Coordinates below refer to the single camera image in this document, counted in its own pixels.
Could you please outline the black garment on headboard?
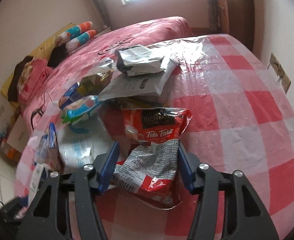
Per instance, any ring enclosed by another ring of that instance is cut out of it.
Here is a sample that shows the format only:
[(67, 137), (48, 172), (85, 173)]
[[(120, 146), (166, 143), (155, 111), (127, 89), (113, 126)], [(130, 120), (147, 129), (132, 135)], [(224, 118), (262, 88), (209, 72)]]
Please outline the black garment on headboard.
[(12, 80), (11, 80), (11, 83), (9, 85), (9, 89), (7, 92), (8, 102), (17, 102), (18, 101), (18, 89), (17, 89), (18, 81), (19, 81), (20, 76), (24, 70), (25, 65), (27, 63), (31, 62), (32, 59), (33, 59), (33, 56), (27, 55), (21, 62), (19, 62), (15, 66), (13, 77), (12, 77)]

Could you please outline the black garment by bolsters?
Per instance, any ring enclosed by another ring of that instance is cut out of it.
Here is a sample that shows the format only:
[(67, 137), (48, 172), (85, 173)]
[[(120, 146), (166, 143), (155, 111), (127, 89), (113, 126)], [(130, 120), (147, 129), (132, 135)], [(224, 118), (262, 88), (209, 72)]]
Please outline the black garment by bolsters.
[(68, 57), (68, 51), (66, 44), (55, 47), (50, 55), (47, 66), (50, 68), (56, 68), (65, 58)]

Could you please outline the yellow green snack bag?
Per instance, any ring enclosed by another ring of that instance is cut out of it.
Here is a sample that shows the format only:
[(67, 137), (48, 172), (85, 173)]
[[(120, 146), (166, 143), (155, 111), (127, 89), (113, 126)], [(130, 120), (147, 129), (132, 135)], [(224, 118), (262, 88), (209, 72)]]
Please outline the yellow green snack bag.
[(83, 77), (80, 81), (77, 91), (82, 96), (98, 95), (108, 86), (112, 80), (113, 72), (101, 72), (90, 76)]

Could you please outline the blue white wrapper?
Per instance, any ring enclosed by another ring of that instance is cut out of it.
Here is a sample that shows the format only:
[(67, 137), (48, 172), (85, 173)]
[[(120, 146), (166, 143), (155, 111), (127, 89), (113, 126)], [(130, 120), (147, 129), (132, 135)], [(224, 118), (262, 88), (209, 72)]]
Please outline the blue white wrapper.
[(61, 159), (56, 136), (56, 127), (50, 122), (37, 146), (34, 158), (34, 170), (30, 181), (28, 206), (31, 205), (41, 185), (51, 172), (62, 173), (64, 164)]

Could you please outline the white nightstand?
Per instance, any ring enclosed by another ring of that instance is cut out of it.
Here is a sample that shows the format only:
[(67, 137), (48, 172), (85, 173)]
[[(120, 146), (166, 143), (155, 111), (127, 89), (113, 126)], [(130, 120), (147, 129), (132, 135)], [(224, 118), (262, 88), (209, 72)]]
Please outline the white nightstand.
[(30, 134), (28, 133), (25, 120), (22, 116), (19, 116), (9, 133), (7, 143), (9, 146), (22, 153), (28, 143), (29, 138)]

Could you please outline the lower colourful bolster pillow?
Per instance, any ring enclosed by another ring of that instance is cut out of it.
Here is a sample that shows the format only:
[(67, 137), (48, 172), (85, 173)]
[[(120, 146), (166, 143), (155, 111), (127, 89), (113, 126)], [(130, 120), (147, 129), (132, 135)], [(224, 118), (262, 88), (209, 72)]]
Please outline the lower colourful bolster pillow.
[(75, 37), (66, 43), (66, 50), (70, 54), (73, 51), (79, 49), (81, 46), (86, 44), (89, 40), (93, 39), (97, 35), (97, 31), (92, 29), (88, 30), (78, 37)]

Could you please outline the blue tissue pack Vinda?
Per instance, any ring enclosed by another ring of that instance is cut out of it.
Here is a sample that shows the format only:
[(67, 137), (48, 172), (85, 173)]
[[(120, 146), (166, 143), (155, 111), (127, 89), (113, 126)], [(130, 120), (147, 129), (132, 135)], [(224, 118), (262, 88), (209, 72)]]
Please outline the blue tissue pack Vinda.
[(61, 110), (82, 97), (81, 94), (78, 92), (79, 86), (79, 82), (74, 83), (59, 99), (59, 108)]

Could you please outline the yellow wooden headboard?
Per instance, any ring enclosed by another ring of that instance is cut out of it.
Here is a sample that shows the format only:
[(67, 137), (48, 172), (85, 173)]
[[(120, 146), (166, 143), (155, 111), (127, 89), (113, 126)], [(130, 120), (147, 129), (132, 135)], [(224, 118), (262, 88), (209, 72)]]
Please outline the yellow wooden headboard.
[[(28, 56), (33, 56), (33, 59), (45, 59), (46, 61), (49, 60), (50, 55), (52, 53), (52, 50), (54, 49), (55, 46), (55, 39), (64, 31), (67, 29), (70, 29), (74, 27), (74, 23), (70, 23), (63, 28), (61, 28), (59, 31), (57, 31), (55, 34), (44, 40), (37, 48), (35, 48), (32, 52), (28, 54)], [(10, 74), (9, 77), (7, 77), (7, 80), (3, 83), (0, 93), (2, 96), (4, 96), (7, 99), (7, 94), (8, 94), (8, 89), (9, 85), (12, 81), (13, 78), (13, 72)]]

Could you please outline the pink bed cover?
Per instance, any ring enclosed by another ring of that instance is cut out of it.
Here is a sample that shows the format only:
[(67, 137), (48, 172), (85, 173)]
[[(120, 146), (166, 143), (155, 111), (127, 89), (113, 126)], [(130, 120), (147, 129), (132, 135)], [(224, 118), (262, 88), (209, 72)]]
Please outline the pink bed cover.
[(22, 117), (29, 134), (32, 134), (41, 119), (31, 117), (38, 108), (46, 110), (51, 101), (58, 100), (67, 90), (67, 83), (81, 80), (102, 59), (115, 59), (114, 52), (137, 44), (148, 46), (161, 41), (191, 37), (187, 20), (180, 16), (140, 22), (106, 33), (90, 40), (83, 47), (62, 61), (44, 80), (37, 93), (28, 102)]

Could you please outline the grey mailer bag large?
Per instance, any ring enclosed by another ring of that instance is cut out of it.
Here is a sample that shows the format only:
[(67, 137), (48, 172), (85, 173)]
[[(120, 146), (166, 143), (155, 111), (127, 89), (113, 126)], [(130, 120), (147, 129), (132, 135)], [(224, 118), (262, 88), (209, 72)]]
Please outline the grey mailer bag large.
[(131, 96), (160, 96), (165, 84), (178, 63), (168, 57), (163, 60), (165, 71), (152, 74), (128, 76), (120, 74), (113, 79), (108, 86), (98, 95), (99, 101), (115, 98), (127, 98)]

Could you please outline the colourful bolster pillow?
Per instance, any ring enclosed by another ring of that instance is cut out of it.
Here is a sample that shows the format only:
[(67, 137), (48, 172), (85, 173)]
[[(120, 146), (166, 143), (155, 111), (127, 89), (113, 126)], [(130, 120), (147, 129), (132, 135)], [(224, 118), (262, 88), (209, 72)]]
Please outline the colourful bolster pillow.
[(83, 22), (79, 25), (76, 25), (72, 28), (63, 31), (56, 39), (55, 45), (61, 46), (62, 44), (67, 43), (69, 40), (78, 37), (82, 33), (91, 30), (93, 27), (93, 23), (91, 21)]
[(81, 46), (86, 44), (89, 40), (93, 39), (97, 35), (97, 31), (92, 29), (88, 30), (78, 37), (75, 37), (66, 43), (66, 50), (70, 54), (73, 51), (79, 49)]

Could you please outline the wall socket sticker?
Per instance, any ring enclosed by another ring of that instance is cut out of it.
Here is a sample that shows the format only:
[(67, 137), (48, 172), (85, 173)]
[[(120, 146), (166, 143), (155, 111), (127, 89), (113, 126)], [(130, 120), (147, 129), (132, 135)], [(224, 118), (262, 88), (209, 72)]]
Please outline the wall socket sticker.
[(278, 61), (278, 59), (275, 57), (274, 53), (271, 53), (269, 65), (267, 69), (272, 68), (274, 73), (277, 76), (277, 84), (281, 84), (285, 94), (287, 94), (290, 86), (291, 86), (291, 80), (289, 76), (285, 73), (281, 63)]

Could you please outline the red checkered plastic tablecloth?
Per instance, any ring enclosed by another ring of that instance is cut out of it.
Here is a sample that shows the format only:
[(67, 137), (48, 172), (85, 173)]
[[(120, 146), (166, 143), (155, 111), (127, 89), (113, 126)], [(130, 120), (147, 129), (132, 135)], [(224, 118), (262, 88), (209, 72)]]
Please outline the red checkered plastic tablecloth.
[[(294, 111), (266, 67), (229, 35), (160, 42), (180, 61), (163, 95), (169, 107), (192, 112), (182, 134), (187, 151), (215, 169), (242, 170), (284, 239), (294, 227)], [(57, 111), (40, 119), (18, 164), (15, 194), (28, 194), (36, 141)], [(156, 210), (118, 189), (98, 199), (110, 239), (186, 239), (195, 196), (178, 187), (182, 203)]]

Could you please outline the clear plastic wrapper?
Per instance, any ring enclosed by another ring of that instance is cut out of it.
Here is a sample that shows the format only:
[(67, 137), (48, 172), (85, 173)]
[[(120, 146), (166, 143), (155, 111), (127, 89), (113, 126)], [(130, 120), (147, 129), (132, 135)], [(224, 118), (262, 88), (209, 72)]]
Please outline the clear plastic wrapper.
[(60, 125), (56, 135), (65, 173), (93, 163), (113, 145), (113, 139), (99, 117), (75, 125)]

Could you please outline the pink pillow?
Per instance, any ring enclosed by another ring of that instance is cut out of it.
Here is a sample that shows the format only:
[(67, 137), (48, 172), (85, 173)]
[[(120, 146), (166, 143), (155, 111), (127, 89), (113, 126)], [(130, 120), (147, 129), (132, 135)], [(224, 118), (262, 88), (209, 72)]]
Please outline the pink pillow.
[(18, 103), (28, 104), (52, 71), (46, 59), (35, 59), (26, 63), (17, 84)]

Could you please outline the red Teh Tarik packet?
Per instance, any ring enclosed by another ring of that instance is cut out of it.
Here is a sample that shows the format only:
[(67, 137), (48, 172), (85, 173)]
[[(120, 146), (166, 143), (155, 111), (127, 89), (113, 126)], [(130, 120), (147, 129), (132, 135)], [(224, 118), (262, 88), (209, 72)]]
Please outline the red Teh Tarik packet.
[(112, 183), (159, 209), (180, 203), (174, 188), (178, 171), (179, 137), (192, 114), (185, 108), (146, 108), (123, 111), (129, 155), (114, 169)]

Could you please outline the upper colourful bolster pillow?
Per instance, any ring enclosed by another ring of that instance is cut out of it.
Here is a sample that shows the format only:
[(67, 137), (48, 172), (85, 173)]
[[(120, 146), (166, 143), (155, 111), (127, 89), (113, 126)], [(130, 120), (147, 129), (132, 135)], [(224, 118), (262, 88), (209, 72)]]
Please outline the upper colourful bolster pillow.
[(76, 25), (72, 28), (63, 31), (56, 39), (55, 45), (61, 46), (62, 44), (67, 43), (69, 40), (78, 37), (82, 33), (91, 30), (93, 27), (93, 23), (91, 21), (83, 22), (79, 25)]

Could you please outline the silver blue pouch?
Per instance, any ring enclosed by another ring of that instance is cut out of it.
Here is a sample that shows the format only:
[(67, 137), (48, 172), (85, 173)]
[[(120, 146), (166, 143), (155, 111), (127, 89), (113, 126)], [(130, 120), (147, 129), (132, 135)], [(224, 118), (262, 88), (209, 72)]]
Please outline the silver blue pouch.
[(89, 95), (67, 105), (61, 114), (61, 127), (69, 127), (76, 133), (88, 133), (103, 102), (97, 95)]

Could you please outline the brown wooden cabinet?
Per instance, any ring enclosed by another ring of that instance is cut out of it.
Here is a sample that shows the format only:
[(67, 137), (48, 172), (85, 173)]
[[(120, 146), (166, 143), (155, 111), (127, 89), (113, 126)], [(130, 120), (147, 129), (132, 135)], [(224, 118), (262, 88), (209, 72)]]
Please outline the brown wooden cabinet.
[(238, 39), (253, 50), (255, 35), (254, 0), (212, 0), (217, 32)]

